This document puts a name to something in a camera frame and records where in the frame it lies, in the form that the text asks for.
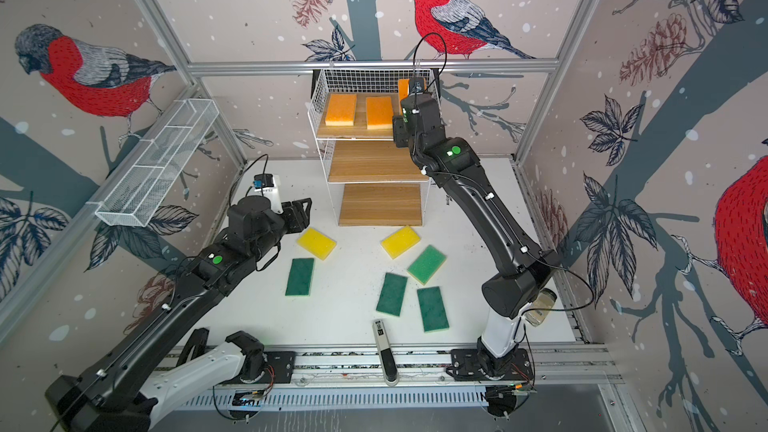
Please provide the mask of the orange sponge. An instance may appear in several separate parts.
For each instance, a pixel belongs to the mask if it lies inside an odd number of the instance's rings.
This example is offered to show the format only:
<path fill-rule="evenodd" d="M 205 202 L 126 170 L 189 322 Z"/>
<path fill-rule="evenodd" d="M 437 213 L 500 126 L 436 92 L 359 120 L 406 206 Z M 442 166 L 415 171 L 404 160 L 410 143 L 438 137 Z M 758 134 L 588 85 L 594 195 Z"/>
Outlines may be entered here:
<path fill-rule="evenodd" d="M 331 94 L 327 105 L 325 124 L 329 127 L 353 126 L 356 107 L 356 94 Z"/>
<path fill-rule="evenodd" d="M 399 79 L 398 80 L 398 109 L 397 109 L 397 115 L 403 116 L 409 111 L 415 109 L 418 107 L 418 95 L 408 95 L 408 81 L 413 78 L 405 78 L 405 79 Z"/>
<path fill-rule="evenodd" d="M 392 129 L 394 108 L 389 96 L 371 96 L 366 98 L 366 129 L 384 131 Z"/>

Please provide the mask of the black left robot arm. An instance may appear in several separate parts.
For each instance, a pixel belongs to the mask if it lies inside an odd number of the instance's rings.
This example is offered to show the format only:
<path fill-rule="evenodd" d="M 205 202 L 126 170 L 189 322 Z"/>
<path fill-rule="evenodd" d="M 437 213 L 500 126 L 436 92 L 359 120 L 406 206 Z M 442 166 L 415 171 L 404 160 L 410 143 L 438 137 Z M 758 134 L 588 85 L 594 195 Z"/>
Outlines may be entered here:
<path fill-rule="evenodd" d="M 172 293 L 109 353 L 78 376 L 62 375 L 45 397 L 65 431 L 146 431 L 160 401 L 142 392 L 155 367 L 194 326 L 251 273 L 271 265 L 287 234 L 310 225 L 312 201 L 246 196 L 227 212 L 215 241 L 182 267 Z"/>

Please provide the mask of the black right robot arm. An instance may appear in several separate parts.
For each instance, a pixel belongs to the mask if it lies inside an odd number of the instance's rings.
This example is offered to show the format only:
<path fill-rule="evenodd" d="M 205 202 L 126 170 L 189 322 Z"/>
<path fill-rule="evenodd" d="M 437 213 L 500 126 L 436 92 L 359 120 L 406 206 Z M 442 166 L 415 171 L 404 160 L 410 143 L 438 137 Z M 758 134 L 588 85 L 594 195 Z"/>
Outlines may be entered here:
<path fill-rule="evenodd" d="M 497 268 L 482 285 L 490 312 L 478 339 L 477 363 L 486 377 L 500 380 L 514 368 L 517 348 L 526 339 L 524 324 L 543 321 L 554 310 L 539 299 L 556 296 L 546 285 L 558 255 L 542 249 L 513 218 L 469 143 L 446 135 L 433 95 L 414 93 L 400 108 L 393 118 L 396 146 L 407 148 L 420 172 L 457 203 Z"/>

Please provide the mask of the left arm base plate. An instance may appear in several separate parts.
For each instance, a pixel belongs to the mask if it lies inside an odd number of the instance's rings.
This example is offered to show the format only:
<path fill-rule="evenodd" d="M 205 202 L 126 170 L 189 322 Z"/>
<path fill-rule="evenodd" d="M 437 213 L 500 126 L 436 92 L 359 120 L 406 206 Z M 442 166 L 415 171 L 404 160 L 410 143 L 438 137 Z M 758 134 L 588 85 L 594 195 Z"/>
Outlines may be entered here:
<path fill-rule="evenodd" d="M 220 382 L 220 385 L 289 384 L 292 380 L 295 359 L 295 351 L 266 351 L 259 357 L 249 354 L 238 374 Z"/>

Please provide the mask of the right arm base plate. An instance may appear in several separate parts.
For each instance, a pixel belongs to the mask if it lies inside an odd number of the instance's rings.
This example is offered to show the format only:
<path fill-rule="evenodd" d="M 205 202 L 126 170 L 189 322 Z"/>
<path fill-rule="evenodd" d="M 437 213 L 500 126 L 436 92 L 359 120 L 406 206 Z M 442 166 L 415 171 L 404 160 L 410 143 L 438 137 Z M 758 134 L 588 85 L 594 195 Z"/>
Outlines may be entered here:
<path fill-rule="evenodd" d="M 476 349 L 453 349 L 445 372 L 455 381 L 519 381 L 534 378 L 532 362 L 526 349 L 515 348 L 501 358 Z"/>

